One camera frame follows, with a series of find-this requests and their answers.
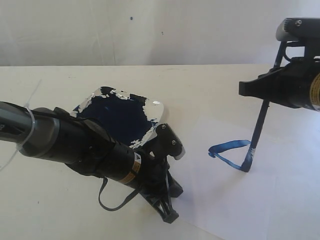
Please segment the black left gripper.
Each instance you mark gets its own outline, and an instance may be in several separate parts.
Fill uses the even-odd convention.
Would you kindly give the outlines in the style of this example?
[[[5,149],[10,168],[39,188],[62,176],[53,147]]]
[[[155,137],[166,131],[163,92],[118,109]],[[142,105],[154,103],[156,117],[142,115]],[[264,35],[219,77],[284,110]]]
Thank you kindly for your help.
[[[161,142],[147,142],[136,149],[114,142],[109,148],[109,178],[138,189],[165,223],[173,223],[179,217],[171,198],[183,193],[182,186],[169,173],[167,156],[171,154],[170,147]]]

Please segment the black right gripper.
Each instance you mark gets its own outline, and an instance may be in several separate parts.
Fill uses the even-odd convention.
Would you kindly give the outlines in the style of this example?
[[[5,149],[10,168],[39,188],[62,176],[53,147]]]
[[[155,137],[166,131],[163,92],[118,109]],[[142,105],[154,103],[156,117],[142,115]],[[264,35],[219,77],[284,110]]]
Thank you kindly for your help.
[[[290,103],[294,108],[320,110],[320,60],[292,62],[273,67],[255,80],[241,81],[238,94],[272,103]]]

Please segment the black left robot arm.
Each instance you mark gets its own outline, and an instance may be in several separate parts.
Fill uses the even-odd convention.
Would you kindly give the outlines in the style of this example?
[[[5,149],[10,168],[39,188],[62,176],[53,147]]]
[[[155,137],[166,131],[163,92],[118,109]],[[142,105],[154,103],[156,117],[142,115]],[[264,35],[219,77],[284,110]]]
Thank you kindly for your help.
[[[164,123],[154,138],[138,148],[112,138],[97,120],[72,117],[64,109],[34,110],[9,102],[0,104],[0,139],[16,144],[26,157],[64,163],[73,171],[102,179],[105,188],[114,180],[132,188],[127,204],[141,195],[166,223],[178,218],[172,199],[183,193],[171,176],[167,157],[184,154],[182,142]]]

